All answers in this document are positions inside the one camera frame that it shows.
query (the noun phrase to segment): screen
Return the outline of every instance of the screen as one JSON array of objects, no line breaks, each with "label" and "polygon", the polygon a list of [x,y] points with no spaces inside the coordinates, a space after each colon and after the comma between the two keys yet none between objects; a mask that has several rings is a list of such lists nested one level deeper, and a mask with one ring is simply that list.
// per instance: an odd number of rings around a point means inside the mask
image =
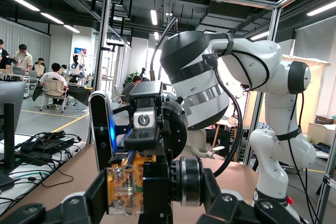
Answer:
[{"label": "screen", "polygon": [[[24,81],[0,81],[0,114],[4,114],[5,103],[15,103],[14,131],[19,121],[25,88],[26,82]],[[4,139],[4,119],[0,118],[0,140],[2,139]]]}]

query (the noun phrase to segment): striped shirt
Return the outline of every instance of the striped shirt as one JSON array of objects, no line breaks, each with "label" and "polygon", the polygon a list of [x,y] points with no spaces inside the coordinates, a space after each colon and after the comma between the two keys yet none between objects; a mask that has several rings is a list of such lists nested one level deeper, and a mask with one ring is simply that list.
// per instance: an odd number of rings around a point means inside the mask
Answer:
[{"label": "striped shirt", "polygon": [[134,87],[135,87],[134,82],[129,82],[126,84],[125,88],[122,90],[122,93],[121,93],[122,95],[121,99],[123,102],[127,102],[127,103],[130,102],[130,93],[134,89]]}]

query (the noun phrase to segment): standing person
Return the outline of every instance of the standing person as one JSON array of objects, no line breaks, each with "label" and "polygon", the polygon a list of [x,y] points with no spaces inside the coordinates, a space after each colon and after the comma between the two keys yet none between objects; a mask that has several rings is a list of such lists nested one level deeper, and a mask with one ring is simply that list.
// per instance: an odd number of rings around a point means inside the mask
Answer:
[{"label": "standing person", "polygon": [[[52,72],[45,73],[42,75],[40,79],[41,86],[45,86],[46,80],[59,80],[64,83],[64,89],[68,88],[67,81],[64,79],[63,76],[58,74],[59,69],[61,68],[61,65],[58,63],[53,63],[51,65]],[[63,105],[64,99],[52,99],[52,105],[50,105],[51,109],[58,110],[57,105]]]},{"label": "standing person", "polygon": [[23,68],[25,74],[28,75],[33,66],[33,57],[27,52],[27,46],[25,44],[19,45],[19,51],[16,52],[14,59],[17,62],[15,63],[15,67]]},{"label": "standing person", "polygon": [[4,41],[0,39],[0,69],[6,69],[6,61],[10,57],[9,53],[3,49]]},{"label": "standing person", "polygon": [[38,58],[38,62],[36,62],[32,68],[37,72],[37,78],[41,78],[41,76],[46,72],[46,65],[44,64],[43,58]]},{"label": "standing person", "polygon": [[130,93],[134,89],[135,85],[142,81],[140,76],[134,76],[133,82],[129,82],[125,85],[124,89],[122,90],[122,101],[123,102],[130,102]]}]

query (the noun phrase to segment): black cylinder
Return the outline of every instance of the black cylinder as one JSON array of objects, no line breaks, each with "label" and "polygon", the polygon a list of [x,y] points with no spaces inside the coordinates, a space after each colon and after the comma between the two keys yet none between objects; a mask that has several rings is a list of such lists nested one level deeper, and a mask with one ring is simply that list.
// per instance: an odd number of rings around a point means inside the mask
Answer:
[{"label": "black cylinder", "polygon": [[5,154],[4,154],[4,167],[5,169],[13,169],[15,167],[15,143],[14,143],[14,103],[5,103],[4,104],[4,121],[5,121]]}]

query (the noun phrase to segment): floor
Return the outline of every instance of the floor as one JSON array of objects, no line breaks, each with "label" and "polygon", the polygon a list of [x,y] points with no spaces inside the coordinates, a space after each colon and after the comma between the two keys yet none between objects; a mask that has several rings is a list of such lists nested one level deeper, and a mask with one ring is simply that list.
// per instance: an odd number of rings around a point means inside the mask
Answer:
[{"label": "floor", "polygon": [[[35,102],[32,100],[32,90],[30,91],[30,97],[25,99],[22,104],[22,110],[18,122],[16,132],[21,134],[34,135],[39,132],[55,132],[64,130],[68,134],[76,134],[82,138],[83,141],[87,141],[89,132],[89,113],[83,113],[82,110],[85,105],[79,103],[78,106],[68,105],[64,113],[60,113],[59,110],[51,110],[46,107],[39,111],[41,105],[42,96]],[[319,188],[323,173],[326,168],[325,161],[317,159],[312,167],[308,170],[308,194],[312,198],[312,204],[316,209],[316,203],[318,202],[318,196],[316,191]],[[302,186],[299,177],[295,174],[289,174],[289,187],[288,196],[294,200],[292,205],[298,214],[306,220],[310,220],[309,212],[307,208],[306,198],[302,192]],[[330,191],[329,202],[326,209],[323,224],[334,224],[336,217],[336,192]]]}]

